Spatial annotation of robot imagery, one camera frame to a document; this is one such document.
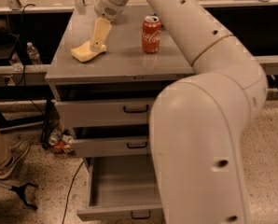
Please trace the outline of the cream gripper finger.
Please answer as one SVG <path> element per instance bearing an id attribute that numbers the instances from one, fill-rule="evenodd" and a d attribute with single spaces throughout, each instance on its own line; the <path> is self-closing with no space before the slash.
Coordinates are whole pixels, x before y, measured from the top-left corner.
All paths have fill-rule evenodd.
<path id="1" fill-rule="evenodd" d="M 98 51 L 102 47 L 108 37 L 111 27 L 111 22 L 106 18 L 99 17 L 95 20 L 91 32 L 91 50 Z"/>

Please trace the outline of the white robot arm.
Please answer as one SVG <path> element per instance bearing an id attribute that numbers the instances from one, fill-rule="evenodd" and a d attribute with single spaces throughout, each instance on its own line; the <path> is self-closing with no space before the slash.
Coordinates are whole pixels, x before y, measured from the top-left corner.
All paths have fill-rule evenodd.
<path id="1" fill-rule="evenodd" d="M 146 0 L 194 74 L 165 88 L 149 119 L 166 224 L 251 224 L 242 131 L 264 106 L 266 75 L 244 45 L 195 0 Z M 128 0 L 93 0 L 114 20 Z"/>

